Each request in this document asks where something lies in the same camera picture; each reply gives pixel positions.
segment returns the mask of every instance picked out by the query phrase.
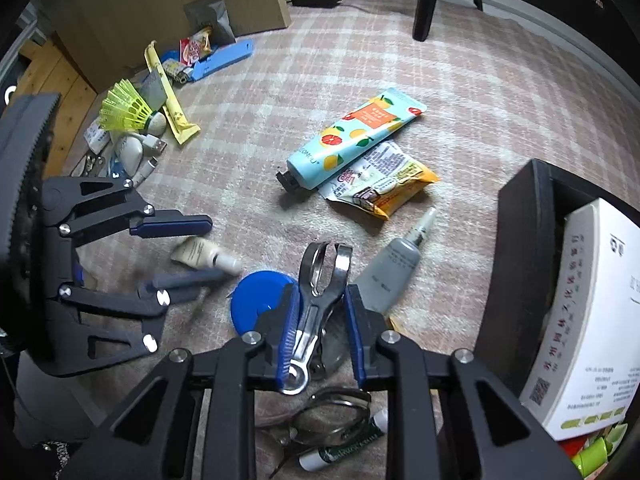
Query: yellow wrapper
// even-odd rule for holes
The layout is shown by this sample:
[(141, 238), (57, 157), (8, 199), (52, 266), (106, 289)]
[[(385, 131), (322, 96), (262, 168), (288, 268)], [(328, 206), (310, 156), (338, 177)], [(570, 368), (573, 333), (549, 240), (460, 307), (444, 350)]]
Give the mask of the yellow wrapper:
[(155, 44), (156, 42), (152, 41), (145, 49), (146, 66), (149, 68), (149, 72), (155, 68), (158, 69), (160, 81), (162, 82), (162, 87), (166, 93), (166, 103), (162, 106), (162, 109), (164, 110), (164, 114), (169, 126), (171, 127), (171, 131), (174, 133), (175, 139), (179, 144), (183, 144), (191, 136), (197, 134), (200, 131), (200, 127), (197, 124), (187, 121), (184, 116), (182, 107), (180, 106), (178, 99), (175, 97), (174, 89), (171, 88), (171, 83), (169, 83), (169, 80), (164, 73), (164, 68), (162, 68), (162, 63), (160, 63), (158, 54), (156, 54), (156, 49), (154, 47)]
[(327, 180), (318, 192), (327, 200), (346, 202), (388, 220), (424, 186), (439, 180), (395, 142), (385, 140)]

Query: yellow shuttlecock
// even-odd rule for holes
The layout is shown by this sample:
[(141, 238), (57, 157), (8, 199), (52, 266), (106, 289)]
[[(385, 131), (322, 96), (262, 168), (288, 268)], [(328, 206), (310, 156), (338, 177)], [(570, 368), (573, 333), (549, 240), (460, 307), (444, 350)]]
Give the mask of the yellow shuttlecock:
[(100, 126), (105, 130), (151, 130), (158, 123), (164, 131), (164, 115), (152, 111), (128, 79), (116, 83), (102, 101)]

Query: qr code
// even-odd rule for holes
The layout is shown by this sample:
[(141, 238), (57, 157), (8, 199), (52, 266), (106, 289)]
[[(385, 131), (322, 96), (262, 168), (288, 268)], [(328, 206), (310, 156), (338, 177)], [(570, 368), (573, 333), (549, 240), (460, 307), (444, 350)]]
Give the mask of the qr code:
[(549, 391), (550, 385), (551, 383), (549, 381), (545, 381), (542, 377), (538, 377), (529, 399), (533, 400), (533, 402), (539, 406), (542, 405), (542, 401), (544, 400), (546, 393)]

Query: blue round lid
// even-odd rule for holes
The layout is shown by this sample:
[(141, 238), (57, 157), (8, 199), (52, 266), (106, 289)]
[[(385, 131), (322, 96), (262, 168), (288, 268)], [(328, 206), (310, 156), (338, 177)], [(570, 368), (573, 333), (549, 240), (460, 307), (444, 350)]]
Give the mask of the blue round lid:
[(231, 320), (236, 332), (242, 335), (255, 328), (258, 316), (276, 308), (287, 283), (292, 277), (277, 270), (258, 270), (245, 276), (231, 295)]

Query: book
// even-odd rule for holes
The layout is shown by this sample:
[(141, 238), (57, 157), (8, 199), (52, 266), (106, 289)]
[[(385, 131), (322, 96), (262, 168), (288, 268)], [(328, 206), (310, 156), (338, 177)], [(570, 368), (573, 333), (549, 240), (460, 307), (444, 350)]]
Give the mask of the book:
[(622, 420), (640, 380), (640, 228), (603, 199), (565, 220), (554, 302), (520, 395), (555, 440)]

